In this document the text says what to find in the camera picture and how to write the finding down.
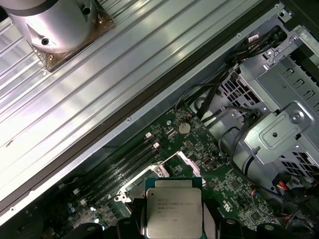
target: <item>ribbed metal surface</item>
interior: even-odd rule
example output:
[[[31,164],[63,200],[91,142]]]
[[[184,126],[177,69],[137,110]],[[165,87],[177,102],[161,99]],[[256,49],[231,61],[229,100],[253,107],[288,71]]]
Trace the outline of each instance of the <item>ribbed metal surface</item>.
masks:
[[[116,28],[48,73],[0,24],[0,200],[259,0],[101,0]]]

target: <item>motherboard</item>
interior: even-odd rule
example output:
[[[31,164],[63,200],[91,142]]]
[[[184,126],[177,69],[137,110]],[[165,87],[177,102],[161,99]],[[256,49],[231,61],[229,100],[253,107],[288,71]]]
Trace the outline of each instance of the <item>motherboard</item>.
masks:
[[[59,197],[56,208],[50,207],[46,215],[54,231],[60,232],[56,238],[81,223],[96,222],[106,229],[129,217],[128,204],[145,196],[145,178],[201,177],[203,199],[215,200],[222,216],[239,219],[253,230],[261,223],[278,224],[255,209],[253,189],[220,156],[216,145],[189,107],[169,110],[82,176],[81,184]],[[271,214],[260,196],[255,201],[261,211]]]

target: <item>red wire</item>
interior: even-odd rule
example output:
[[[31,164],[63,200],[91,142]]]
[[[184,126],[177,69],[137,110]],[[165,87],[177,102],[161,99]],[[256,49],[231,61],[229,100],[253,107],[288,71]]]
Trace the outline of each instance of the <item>red wire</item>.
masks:
[[[287,186],[282,181],[279,181],[279,185],[282,186],[285,191],[288,190]]]

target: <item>silver cylinder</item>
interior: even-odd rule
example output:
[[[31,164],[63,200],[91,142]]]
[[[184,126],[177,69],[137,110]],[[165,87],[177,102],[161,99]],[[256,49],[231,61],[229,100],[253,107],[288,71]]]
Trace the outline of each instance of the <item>silver cylinder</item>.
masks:
[[[51,53],[79,47],[97,20],[94,0],[0,0],[0,5],[29,43]]]

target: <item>green circuit board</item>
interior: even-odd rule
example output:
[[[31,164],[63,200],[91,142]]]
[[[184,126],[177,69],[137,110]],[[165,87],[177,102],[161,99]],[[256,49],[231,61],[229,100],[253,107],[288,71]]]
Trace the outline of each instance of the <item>green circuit board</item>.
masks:
[[[189,133],[183,134],[178,129],[183,123],[190,125]],[[223,216],[237,218],[253,230],[261,223],[279,223],[276,219],[269,219],[256,211],[251,202],[252,189],[249,184],[232,169],[225,158],[219,156],[217,140],[190,108],[185,106],[178,112],[174,109],[168,111],[117,153],[121,154],[122,150],[125,151],[148,132],[156,138],[161,147],[161,152],[154,158],[155,161],[164,161],[181,151],[196,164],[205,180],[204,199],[216,200],[220,204],[219,211]],[[178,155],[168,160],[165,167],[173,177],[194,176],[193,169]],[[271,214],[272,209],[261,197],[257,197],[256,201],[263,212]]]
[[[186,164],[180,153],[193,167]],[[253,230],[261,223],[279,224],[255,209],[250,198],[252,188],[219,156],[217,140],[191,109],[183,106],[177,112],[174,109],[166,112],[85,176],[84,185],[76,189],[79,193],[73,191],[70,197],[65,197],[75,205],[75,212],[68,215],[68,226],[75,228],[99,218],[99,223],[108,227],[128,217],[130,212],[125,204],[113,200],[118,190],[143,169],[163,161],[170,177],[193,177],[194,168],[198,169],[204,179],[203,198],[218,202],[218,210],[224,217],[239,219]],[[131,195],[143,196],[146,177],[154,177],[154,173],[141,175],[131,185]],[[256,202],[263,212],[271,214],[266,201],[256,197]]]

